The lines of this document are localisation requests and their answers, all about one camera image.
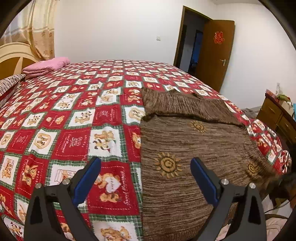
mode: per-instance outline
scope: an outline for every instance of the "wooden dresser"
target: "wooden dresser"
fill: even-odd
[[[257,119],[278,133],[288,147],[296,144],[296,122],[288,112],[276,102],[269,94],[265,93],[264,103],[257,115]]]

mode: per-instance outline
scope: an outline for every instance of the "curtain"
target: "curtain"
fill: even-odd
[[[11,42],[30,45],[40,60],[54,58],[54,13],[56,0],[33,0],[10,23],[0,46]]]

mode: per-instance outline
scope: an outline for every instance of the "metal screw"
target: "metal screw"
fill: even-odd
[[[256,188],[256,184],[255,183],[250,183],[249,184],[249,187],[252,188],[252,189],[255,189]]]
[[[223,178],[223,179],[221,180],[221,183],[222,183],[223,185],[228,185],[228,184],[229,184],[229,181],[228,181],[226,178]]]
[[[64,179],[63,181],[62,181],[62,184],[64,184],[64,185],[68,185],[70,183],[70,179]]]
[[[39,189],[39,188],[41,188],[42,187],[42,184],[41,183],[37,183],[36,185],[35,185],[35,188],[37,188],[37,189]]]

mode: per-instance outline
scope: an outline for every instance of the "blue gripper pad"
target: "blue gripper pad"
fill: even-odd
[[[74,189],[72,202],[75,206],[84,202],[100,171],[101,159],[96,157]]]
[[[219,182],[216,174],[213,171],[207,169],[205,165],[201,162],[201,160],[197,157],[191,160],[190,169],[207,203],[212,204],[214,207],[216,207],[219,202],[218,190],[217,186],[209,177],[210,175],[211,178],[214,179],[213,181]]]

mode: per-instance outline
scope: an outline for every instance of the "red checkered bedspread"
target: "red checkered bedspread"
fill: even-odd
[[[286,172],[291,159],[272,130],[178,68],[129,60],[70,64],[21,83],[0,109],[0,215],[18,240],[35,184],[59,184],[93,156],[102,159],[102,169],[78,207],[82,216],[100,241],[142,240],[142,87],[224,100],[266,161]],[[73,239],[55,207],[66,237]]]

